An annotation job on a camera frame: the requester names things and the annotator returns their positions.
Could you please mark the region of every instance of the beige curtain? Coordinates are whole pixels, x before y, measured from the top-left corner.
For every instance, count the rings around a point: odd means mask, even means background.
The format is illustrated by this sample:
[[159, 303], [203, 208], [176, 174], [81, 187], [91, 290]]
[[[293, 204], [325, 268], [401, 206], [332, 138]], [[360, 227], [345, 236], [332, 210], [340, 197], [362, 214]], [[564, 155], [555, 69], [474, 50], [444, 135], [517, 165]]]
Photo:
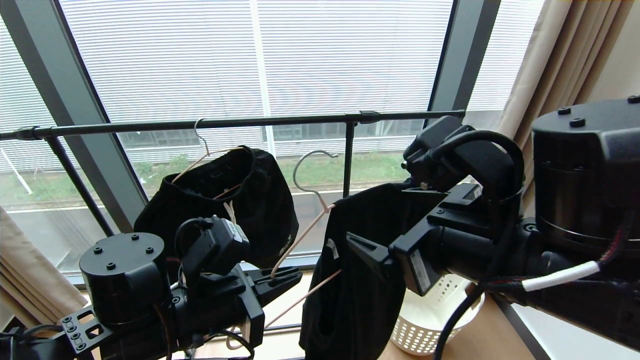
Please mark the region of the beige curtain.
[[531, 124], [540, 115], [584, 102], [602, 71], [633, 1], [547, 0], [540, 12], [499, 131], [525, 160], [525, 214], [534, 213]]
[[25, 326], [56, 323], [86, 299], [0, 208], [0, 300]]

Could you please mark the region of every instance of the hanger hook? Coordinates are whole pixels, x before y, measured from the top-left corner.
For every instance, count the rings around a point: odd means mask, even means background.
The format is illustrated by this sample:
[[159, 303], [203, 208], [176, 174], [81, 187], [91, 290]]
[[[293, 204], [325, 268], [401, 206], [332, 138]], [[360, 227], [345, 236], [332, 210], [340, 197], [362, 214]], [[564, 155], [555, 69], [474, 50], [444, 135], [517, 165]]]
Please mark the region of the hanger hook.
[[198, 134], [198, 124], [203, 120], [205, 120], [205, 118], [203, 117], [196, 120], [195, 125], [193, 125], [193, 131], [196, 133], [196, 136], [199, 137], [204, 142], [204, 148], [207, 151], [207, 154], [209, 154], [209, 144], [207, 144], [207, 140], [205, 140], [205, 138], [203, 138], [202, 136], [200, 136], [200, 134]]
[[320, 196], [320, 193], [315, 191], [315, 190], [309, 190], [309, 189], [305, 189], [302, 186], [300, 186], [300, 184], [298, 184], [298, 180], [296, 179], [296, 174], [298, 173], [298, 167], [300, 166], [300, 164], [302, 163], [302, 161], [304, 159], [306, 159], [308, 156], [313, 155], [313, 154], [325, 154], [330, 158], [337, 158], [338, 154], [330, 154], [329, 152], [326, 152], [324, 150], [313, 150], [313, 151], [309, 151], [308, 153], [304, 154], [300, 160], [298, 160], [298, 162], [296, 163], [296, 166], [293, 168], [293, 183], [296, 185], [296, 187], [298, 189], [300, 189], [303, 192], [308, 192], [308, 193], [314, 193], [316, 194], [321, 200], [322, 197]]

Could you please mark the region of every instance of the black clothes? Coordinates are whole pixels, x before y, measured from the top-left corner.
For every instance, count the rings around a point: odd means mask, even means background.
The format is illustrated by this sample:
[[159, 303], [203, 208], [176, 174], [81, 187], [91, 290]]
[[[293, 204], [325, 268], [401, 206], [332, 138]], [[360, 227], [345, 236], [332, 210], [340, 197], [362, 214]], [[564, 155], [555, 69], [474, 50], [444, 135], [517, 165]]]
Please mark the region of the black clothes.
[[311, 288], [342, 272], [304, 303], [300, 347], [305, 359], [377, 359], [384, 350], [402, 306], [404, 281], [399, 275], [392, 284], [383, 282], [349, 250], [346, 233], [388, 246], [441, 200], [402, 192], [409, 187], [384, 184], [335, 203]]
[[[236, 149], [185, 173], [175, 184], [172, 174], [136, 219], [134, 230], [164, 240], [167, 256], [176, 256], [174, 237], [178, 226], [197, 217], [229, 219], [223, 203], [233, 201], [238, 225], [250, 242], [247, 262], [271, 268], [298, 233], [298, 219], [289, 187], [272, 155], [258, 149]], [[219, 199], [226, 189], [240, 187]], [[200, 236], [197, 227], [184, 233], [182, 248]], [[176, 278], [170, 272], [171, 279]]]

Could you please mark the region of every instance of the laundry basket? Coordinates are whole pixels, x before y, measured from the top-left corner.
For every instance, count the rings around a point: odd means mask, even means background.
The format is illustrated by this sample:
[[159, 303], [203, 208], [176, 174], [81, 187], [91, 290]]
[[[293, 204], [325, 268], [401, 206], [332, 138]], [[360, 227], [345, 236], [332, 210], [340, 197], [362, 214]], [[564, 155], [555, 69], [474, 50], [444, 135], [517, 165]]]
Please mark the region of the laundry basket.
[[[447, 320], [467, 297], [465, 288], [469, 284], [469, 280], [449, 274], [441, 277], [424, 297], [407, 290], [391, 341], [409, 354], [432, 354]], [[447, 341], [476, 317], [483, 303], [484, 294], [477, 305], [472, 306], [460, 318]]]

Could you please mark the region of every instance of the clothing rack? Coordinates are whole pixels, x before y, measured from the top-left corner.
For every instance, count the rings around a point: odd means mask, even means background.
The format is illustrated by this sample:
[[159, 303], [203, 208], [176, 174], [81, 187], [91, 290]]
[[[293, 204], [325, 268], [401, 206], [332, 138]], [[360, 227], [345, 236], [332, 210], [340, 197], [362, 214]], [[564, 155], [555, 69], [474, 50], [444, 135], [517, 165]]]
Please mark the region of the clothing rack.
[[[357, 114], [341, 115], [320, 115], [320, 116], [297, 116], [297, 117], [265, 117], [252, 119], [205, 119], [198, 123], [199, 129], [214, 129], [222, 127], [244, 127], [244, 126], [273, 126], [273, 125], [297, 125], [297, 124], [322, 124], [322, 123], [345, 123], [347, 125], [345, 133], [345, 157], [344, 157], [344, 182], [342, 196], [349, 195], [349, 183], [351, 182], [351, 162], [353, 160], [353, 139], [355, 127], [358, 124], [372, 124], [382, 120], [414, 120], [414, 119], [437, 119], [443, 116], [464, 117], [465, 110], [453, 111], [422, 111], [415, 113], [378, 113], [377, 111], [361, 111]], [[28, 126], [15, 131], [0, 133], [0, 141], [4, 140], [45, 140], [53, 153], [58, 157], [65, 172], [78, 190], [84, 203], [91, 211], [104, 234], [111, 236], [113, 230], [107, 223], [106, 218], [100, 212], [98, 204], [91, 193], [84, 185], [80, 175], [74, 168], [71, 159], [62, 146], [60, 136], [89, 135], [89, 134], [115, 134], [130, 133], [138, 131], [164, 131], [193, 129], [195, 120], [176, 121], [156, 121], [156, 122], [117, 122], [96, 125], [76, 125], [76, 126]]]

